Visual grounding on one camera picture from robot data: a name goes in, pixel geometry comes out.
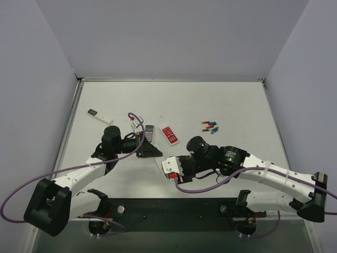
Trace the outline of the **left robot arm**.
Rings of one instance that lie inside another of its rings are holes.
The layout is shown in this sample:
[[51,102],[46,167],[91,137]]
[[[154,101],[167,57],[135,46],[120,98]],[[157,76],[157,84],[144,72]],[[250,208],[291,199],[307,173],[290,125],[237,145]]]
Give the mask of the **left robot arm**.
[[42,179],[36,185],[24,213],[24,221],[45,233],[56,236],[67,223],[86,213],[97,217],[108,210],[107,195],[90,189],[82,190],[105,176],[120,161],[120,154],[136,154],[138,158],[162,157],[163,153],[147,141],[142,132],[133,138],[122,138],[117,126],[108,126],[100,144],[83,168],[72,170],[54,180]]

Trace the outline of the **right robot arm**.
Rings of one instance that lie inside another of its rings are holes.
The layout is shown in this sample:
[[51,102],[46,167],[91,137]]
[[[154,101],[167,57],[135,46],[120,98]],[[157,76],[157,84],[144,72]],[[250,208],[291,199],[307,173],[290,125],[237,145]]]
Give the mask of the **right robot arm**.
[[233,178],[251,180],[275,192],[241,190],[236,201],[240,208],[251,212],[287,211],[312,221],[324,222],[328,177],[322,172],[303,174],[261,160],[245,150],[233,146],[209,145],[201,136],[193,137],[186,145],[189,155],[173,158],[173,172],[177,183],[191,182],[207,170],[225,179],[208,188],[188,190],[190,194],[204,193],[227,184]]

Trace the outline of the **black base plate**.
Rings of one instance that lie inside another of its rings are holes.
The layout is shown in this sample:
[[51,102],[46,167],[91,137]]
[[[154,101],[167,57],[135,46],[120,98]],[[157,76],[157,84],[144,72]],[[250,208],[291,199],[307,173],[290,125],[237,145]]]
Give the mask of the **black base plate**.
[[111,218],[128,232],[219,232],[234,220],[265,218],[236,205],[236,198],[107,198],[92,215]]

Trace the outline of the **grey white remote control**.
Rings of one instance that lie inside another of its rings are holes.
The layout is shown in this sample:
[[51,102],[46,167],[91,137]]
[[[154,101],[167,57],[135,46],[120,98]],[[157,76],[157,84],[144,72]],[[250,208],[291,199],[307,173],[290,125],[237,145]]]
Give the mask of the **grey white remote control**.
[[154,132],[155,126],[154,125],[146,125],[145,126],[145,137],[149,143],[153,143],[154,141]]

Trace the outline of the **white remote black tip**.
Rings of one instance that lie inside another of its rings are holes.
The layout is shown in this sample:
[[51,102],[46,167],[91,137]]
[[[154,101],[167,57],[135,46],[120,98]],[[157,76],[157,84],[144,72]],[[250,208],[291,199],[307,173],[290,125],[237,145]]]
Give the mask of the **white remote black tip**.
[[106,115],[103,115],[93,109],[89,109],[87,112],[90,116],[94,117],[95,119],[107,124],[111,125],[113,123],[113,119],[111,117],[108,117]]

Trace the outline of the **red white remote control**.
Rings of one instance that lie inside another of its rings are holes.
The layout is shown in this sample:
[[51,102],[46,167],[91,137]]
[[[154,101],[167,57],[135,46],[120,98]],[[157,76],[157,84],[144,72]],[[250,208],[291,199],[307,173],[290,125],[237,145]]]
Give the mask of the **red white remote control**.
[[170,146],[175,146],[180,143],[179,138],[169,125],[160,125],[160,132],[163,134]]

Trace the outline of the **aluminium frame rail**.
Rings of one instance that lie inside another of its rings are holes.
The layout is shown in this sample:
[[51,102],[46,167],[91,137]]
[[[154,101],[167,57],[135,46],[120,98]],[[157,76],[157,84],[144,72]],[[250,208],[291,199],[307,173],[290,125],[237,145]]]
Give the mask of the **aluminium frame rail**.
[[[280,214],[286,214],[287,215],[293,215],[293,213],[286,213],[286,212],[280,212]],[[277,211],[267,211],[267,212],[258,212],[256,213],[257,218],[271,218],[271,217],[276,217],[277,216]],[[79,219],[79,218],[86,218],[86,217],[91,217],[92,219],[98,219],[98,218],[102,218],[98,215],[94,215],[94,214],[83,214],[83,215],[79,215],[78,217],[72,218],[72,219]],[[239,218],[238,215],[231,215],[234,218]]]

